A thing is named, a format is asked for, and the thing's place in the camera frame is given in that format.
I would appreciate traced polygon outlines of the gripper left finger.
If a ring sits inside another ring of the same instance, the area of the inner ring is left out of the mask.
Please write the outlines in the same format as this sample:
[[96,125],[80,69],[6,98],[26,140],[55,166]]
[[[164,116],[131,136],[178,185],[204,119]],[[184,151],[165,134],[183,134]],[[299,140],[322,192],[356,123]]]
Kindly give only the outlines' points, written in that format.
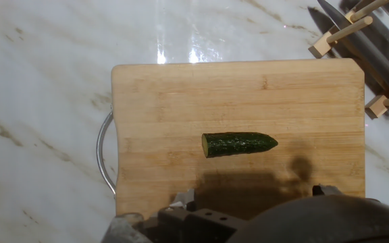
[[247,222],[211,209],[198,209],[195,191],[177,193],[174,201],[157,213],[159,232],[170,242],[227,242]]

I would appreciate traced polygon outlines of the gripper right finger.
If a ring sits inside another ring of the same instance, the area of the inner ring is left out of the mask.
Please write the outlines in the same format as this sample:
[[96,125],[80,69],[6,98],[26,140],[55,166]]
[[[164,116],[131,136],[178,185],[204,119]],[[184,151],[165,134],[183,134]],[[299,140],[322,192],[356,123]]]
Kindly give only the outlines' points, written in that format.
[[312,187],[313,196],[342,195],[342,192],[335,186],[318,184]]

